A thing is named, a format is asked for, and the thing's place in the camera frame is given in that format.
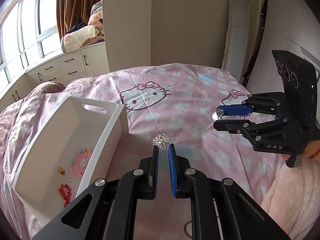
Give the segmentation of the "person's right hand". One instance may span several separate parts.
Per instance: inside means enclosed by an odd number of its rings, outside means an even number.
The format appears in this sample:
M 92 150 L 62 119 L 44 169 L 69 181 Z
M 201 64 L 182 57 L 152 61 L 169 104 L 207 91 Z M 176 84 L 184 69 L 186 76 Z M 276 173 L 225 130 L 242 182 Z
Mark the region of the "person's right hand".
M 303 157 L 311 160 L 315 160 L 317 162 L 320 161 L 320 140 L 310 141 L 308 142 L 304 152 Z

